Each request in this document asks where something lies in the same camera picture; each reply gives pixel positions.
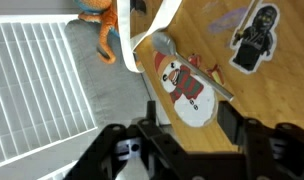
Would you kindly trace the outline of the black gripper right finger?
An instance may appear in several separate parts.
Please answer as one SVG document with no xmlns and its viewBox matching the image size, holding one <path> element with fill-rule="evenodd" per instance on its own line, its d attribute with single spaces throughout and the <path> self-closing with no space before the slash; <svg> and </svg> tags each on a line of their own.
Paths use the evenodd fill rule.
<svg viewBox="0 0 304 180">
<path fill-rule="evenodd" d="M 219 102 L 217 121 L 233 145 L 244 144 L 244 117 L 228 101 Z"/>
</svg>

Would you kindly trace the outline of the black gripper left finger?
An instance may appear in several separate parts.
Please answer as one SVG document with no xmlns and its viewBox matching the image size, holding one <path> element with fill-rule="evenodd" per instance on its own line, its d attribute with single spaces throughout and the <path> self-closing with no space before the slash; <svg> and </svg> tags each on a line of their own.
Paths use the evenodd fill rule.
<svg viewBox="0 0 304 180">
<path fill-rule="evenodd" d="M 156 122 L 156 104 L 154 101 L 147 102 L 146 118 Z"/>
</svg>

